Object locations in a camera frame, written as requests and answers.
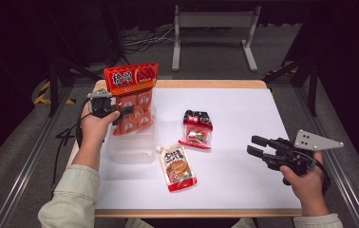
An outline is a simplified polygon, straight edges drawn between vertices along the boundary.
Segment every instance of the snack package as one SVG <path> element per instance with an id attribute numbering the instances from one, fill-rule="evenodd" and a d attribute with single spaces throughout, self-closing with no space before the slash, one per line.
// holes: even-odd
<path id="1" fill-rule="evenodd" d="M 170 192 L 191 187 L 197 183 L 197 177 L 192 171 L 191 163 L 182 145 L 156 146 L 156 151 L 161 152 L 161 165 Z"/>
<path id="2" fill-rule="evenodd" d="M 134 112 L 118 121 L 113 134 L 124 135 L 153 124 L 152 95 L 159 74 L 159 64 L 147 63 L 107 67 L 104 76 L 108 91 L 122 109 L 134 106 Z"/>
<path id="3" fill-rule="evenodd" d="M 183 138 L 179 143 L 202 149 L 211 148 L 213 125 L 207 112 L 187 110 L 183 126 Z"/>

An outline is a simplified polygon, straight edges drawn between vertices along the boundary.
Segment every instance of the sleeve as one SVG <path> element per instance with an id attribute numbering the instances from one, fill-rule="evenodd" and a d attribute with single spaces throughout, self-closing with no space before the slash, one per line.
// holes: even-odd
<path id="1" fill-rule="evenodd" d="M 296 217 L 293 220 L 295 228 L 343 228 L 337 214 L 322 217 Z"/>
<path id="2" fill-rule="evenodd" d="M 95 202 L 100 188 L 99 173 L 73 164 L 65 171 L 53 199 L 38 213 L 42 227 L 94 227 Z"/>

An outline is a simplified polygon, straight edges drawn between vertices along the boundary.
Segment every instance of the cable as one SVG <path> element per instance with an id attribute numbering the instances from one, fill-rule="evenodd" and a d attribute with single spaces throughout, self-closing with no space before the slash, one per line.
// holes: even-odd
<path id="1" fill-rule="evenodd" d="M 313 158 L 311 158 L 310 156 L 308 156 L 308 155 L 306 155 L 306 154 L 304 154 L 304 153 L 301 153 L 301 152 L 298 152 L 298 151 L 292 151 L 292 153 L 302 155 L 302 156 L 306 157 L 307 159 L 309 159 L 311 162 L 314 161 Z"/>
<path id="2" fill-rule="evenodd" d="M 169 41 L 173 41 L 172 39 L 166 38 L 166 36 L 169 35 L 170 32 L 172 32 L 174 28 L 170 28 L 169 30 L 165 31 L 162 35 L 158 35 L 156 32 L 152 33 L 153 35 L 151 37 L 145 38 L 148 35 L 150 35 L 151 33 L 146 34 L 145 36 L 143 36 L 143 39 L 141 40 L 136 40 L 134 42 L 125 44 L 124 46 L 126 47 L 125 50 L 126 51 L 131 51 L 131 52 L 126 52 L 127 54 L 133 54 L 136 52 L 144 52 L 148 49 L 150 49 L 152 46 L 156 45 L 156 44 L 161 44 L 162 42 L 169 40 Z M 129 46 L 135 46 L 137 45 L 136 48 L 128 48 Z"/>
<path id="3" fill-rule="evenodd" d="M 82 120 L 91 115 L 91 113 L 88 113 L 86 114 L 85 116 L 82 117 L 82 113 L 83 113 L 83 110 L 85 108 L 85 104 L 88 102 L 88 98 L 85 99 L 85 101 L 83 102 L 82 106 L 81 106 L 81 111 L 79 112 L 79 115 L 78 115 L 78 118 L 77 118 L 77 121 L 76 121 L 76 124 L 74 124 L 73 126 L 71 126 L 70 128 L 67 128 L 65 129 L 63 132 L 59 133 L 57 135 L 57 138 L 58 137 L 62 137 L 61 139 L 61 142 L 59 143 L 59 146 L 58 146 L 58 149 L 57 149 L 57 152 L 56 152 L 56 156 L 55 156 L 55 161 L 54 161 L 54 168 L 53 168 L 53 175 L 52 175 L 52 184 L 51 186 L 48 188 L 48 190 L 51 191 L 51 199 L 53 197 L 53 194 L 54 194 L 54 191 L 55 189 L 53 189 L 54 185 L 55 185 L 55 182 L 56 182 L 56 172 L 57 172 L 57 169 L 58 169 L 58 159 L 59 159 L 59 154 L 61 152 L 61 148 L 62 148 L 62 144 L 64 146 L 67 145 L 67 141 L 68 139 L 70 138 L 70 132 L 72 132 L 73 128 L 76 127 L 76 133 L 78 132 L 78 128 L 80 128 L 80 124 L 82 122 Z"/>

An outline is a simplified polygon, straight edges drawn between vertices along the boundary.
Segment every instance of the transparent box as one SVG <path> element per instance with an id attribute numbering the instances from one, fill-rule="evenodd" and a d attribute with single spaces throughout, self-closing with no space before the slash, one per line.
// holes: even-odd
<path id="1" fill-rule="evenodd" d="M 109 136 L 107 151 L 120 164 L 151 163 L 155 158 L 155 125 L 126 135 Z"/>

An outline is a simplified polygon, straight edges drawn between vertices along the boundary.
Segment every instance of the white tabletop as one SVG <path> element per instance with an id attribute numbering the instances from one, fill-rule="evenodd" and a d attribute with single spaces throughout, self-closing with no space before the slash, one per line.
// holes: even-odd
<path id="1" fill-rule="evenodd" d="M 109 217 L 296 216 L 300 202 L 283 176 L 249 155 L 253 135 L 288 139 L 266 88 L 154 88 L 155 144 L 177 143 L 187 109 L 207 111 L 212 149 L 186 147 L 197 185 L 168 191 L 159 153 L 148 164 L 117 164 L 102 147 L 96 214 Z M 265 153 L 274 153 L 265 148 Z"/>

